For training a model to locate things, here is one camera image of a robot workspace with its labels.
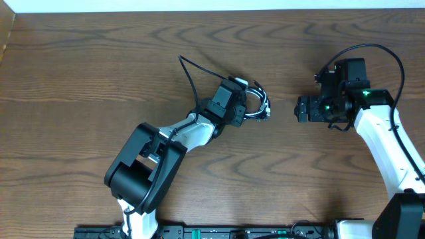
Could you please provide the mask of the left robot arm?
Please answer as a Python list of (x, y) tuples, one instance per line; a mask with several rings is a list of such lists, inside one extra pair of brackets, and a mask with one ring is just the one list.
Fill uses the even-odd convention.
[(104, 177), (123, 212), (125, 238), (152, 238), (155, 210), (169, 190), (185, 155), (217, 138), (227, 125), (241, 126), (248, 82), (229, 77), (215, 95), (173, 125), (139, 124)]

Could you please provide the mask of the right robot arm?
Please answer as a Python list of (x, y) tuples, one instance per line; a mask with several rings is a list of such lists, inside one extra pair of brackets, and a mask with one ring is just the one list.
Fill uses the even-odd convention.
[(338, 60), (316, 76), (318, 96), (300, 96), (301, 123), (346, 123), (367, 144), (384, 180), (389, 202), (376, 220), (336, 220), (324, 238), (423, 238), (424, 161), (405, 132), (388, 90), (372, 89), (364, 58)]

